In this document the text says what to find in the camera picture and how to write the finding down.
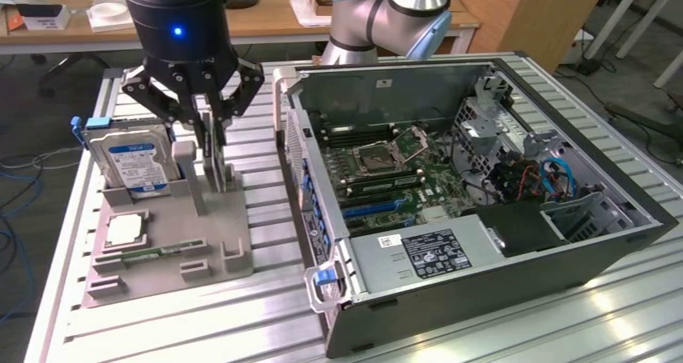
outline power supply label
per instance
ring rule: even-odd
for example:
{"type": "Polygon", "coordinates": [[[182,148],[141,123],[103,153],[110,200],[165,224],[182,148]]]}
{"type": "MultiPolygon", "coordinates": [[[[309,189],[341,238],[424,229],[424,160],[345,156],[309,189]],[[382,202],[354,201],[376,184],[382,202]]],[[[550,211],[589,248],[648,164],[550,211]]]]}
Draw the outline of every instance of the power supply label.
{"type": "Polygon", "coordinates": [[[472,267],[449,229],[405,237],[401,241],[414,273],[422,279],[472,267]]]}
{"type": "Polygon", "coordinates": [[[155,154],[151,143],[109,147],[109,156],[127,189],[146,192],[165,187],[167,179],[161,165],[153,161],[155,154]]]}

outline aluminum extrusion table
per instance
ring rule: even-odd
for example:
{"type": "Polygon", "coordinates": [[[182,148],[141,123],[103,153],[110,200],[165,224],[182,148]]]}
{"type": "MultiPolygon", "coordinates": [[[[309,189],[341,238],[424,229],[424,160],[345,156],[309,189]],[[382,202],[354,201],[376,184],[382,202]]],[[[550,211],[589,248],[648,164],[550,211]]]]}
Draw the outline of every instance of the aluminum extrusion table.
{"type": "MultiPolygon", "coordinates": [[[[498,55],[670,214],[683,217],[683,187],[529,60],[498,55]]],[[[438,59],[460,58],[442,56],[438,59]]],[[[272,71],[258,96],[226,129],[225,158],[244,172],[254,274],[94,309],[78,306],[103,185],[82,154],[25,361],[325,362],[317,316],[308,308],[302,265],[274,155],[272,71]]],[[[106,73],[94,115],[139,117],[106,73]]],[[[237,82],[228,83],[230,89],[237,82]]],[[[514,109],[532,128],[545,118],[514,109]]],[[[190,133],[178,131],[178,136],[190,133]]],[[[334,362],[670,361],[683,357],[681,227],[624,257],[582,287],[476,317],[334,362]]]]}

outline blue cable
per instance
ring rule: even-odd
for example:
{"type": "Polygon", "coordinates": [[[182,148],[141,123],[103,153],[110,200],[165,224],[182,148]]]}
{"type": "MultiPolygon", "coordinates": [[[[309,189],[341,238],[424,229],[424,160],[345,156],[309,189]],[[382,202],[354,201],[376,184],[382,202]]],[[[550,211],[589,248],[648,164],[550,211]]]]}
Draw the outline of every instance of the blue cable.
{"type": "Polygon", "coordinates": [[[568,166],[566,162],[560,158],[548,158],[541,162],[540,174],[541,174],[541,178],[542,178],[542,185],[545,186],[546,191],[549,193],[554,193],[554,189],[552,188],[550,182],[545,179],[545,176],[546,176],[546,171],[545,171],[545,167],[544,167],[545,163],[554,163],[560,167],[562,167],[564,172],[566,173],[568,183],[570,185],[572,197],[576,196],[576,180],[572,177],[572,169],[568,166]]]}
{"type": "Polygon", "coordinates": [[[25,274],[26,274],[26,278],[29,279],[29,292],[26,293],[23,300],[9,310],[7,313],[3,314],[3,317],[0,318],[0,325],[1,325],[5,322],[5,320],[7,320],[9,317],[11,317],[11,315],[18,312],[18,310],[26,305],[26,303],[30,302],[30,299],[33,298],[33,291],[34,291],[34,287],[33,287],[34,279],[33,279],[33,269],[30,269],[30,264],[29,264],[29,259],[26,257],[23,243],[13,235],[13,233],[10,231],[0,230],[0,233],[6,238],[11,239],[17,245],[18,258],[21,259],[21,262],[23,263],[25,274]]]}
{"type": "Polygon", "coordinates": [[[2,214],[2,216],[5,218],[14,217],[21,211],[23,211],[29,207],[29,205],[38,198],[39,193],[42,192],[42,183],[39,182],[39,179],[37,179],[34,177],[19,177],[18,175],[5,174],[1,171],[0,171],[0,177],[5,177],[9,179],[17,179],[19,181],[31,181],[34,183],[34,190],[33,190],[33,195],[30,196],[30,198],[15,209],[13,209],[11,211],[7,211],[6,213],[2,214]]]}

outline motherboard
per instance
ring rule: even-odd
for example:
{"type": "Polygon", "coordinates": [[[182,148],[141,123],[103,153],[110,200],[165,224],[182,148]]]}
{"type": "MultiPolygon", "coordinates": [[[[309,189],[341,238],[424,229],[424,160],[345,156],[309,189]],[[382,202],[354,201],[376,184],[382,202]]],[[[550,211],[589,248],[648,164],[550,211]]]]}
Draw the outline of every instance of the motherboard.
{"type": "Polygon", "coordinates": [[[350,237],[458,217],[476,205],[442,144],[417,126],[392,132],[390,141],[322,148],[350,237]]]}

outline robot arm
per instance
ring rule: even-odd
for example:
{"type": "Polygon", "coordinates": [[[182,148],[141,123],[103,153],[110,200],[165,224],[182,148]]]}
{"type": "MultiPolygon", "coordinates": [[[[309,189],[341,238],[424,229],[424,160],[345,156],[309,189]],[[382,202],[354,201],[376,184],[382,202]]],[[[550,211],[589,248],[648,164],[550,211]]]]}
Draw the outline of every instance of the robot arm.
{"type": "Polygon", "coordinates": [[[226,0],[125,0],[145,51],[142,69],[126,79],[122,91],[169,126],[178,121],[194,129],[203,157],[221,159],[224,127],[242,115],[264,83],[260,65],[237,58],[225,18],[226,0]],[[222,87],[233,73],[241,83],[224,98],[222,87]],[[165,95],[150,80],[174,92],[165,95]],[[202,95],[207,117],[194,105],[202,95]]]}
{"type": "Polygon", "coordinates": [[[376,62],[380,46],[408,59],[436,51],[450,25],[450,0],[333,0],[321,64],[376,62]]]}

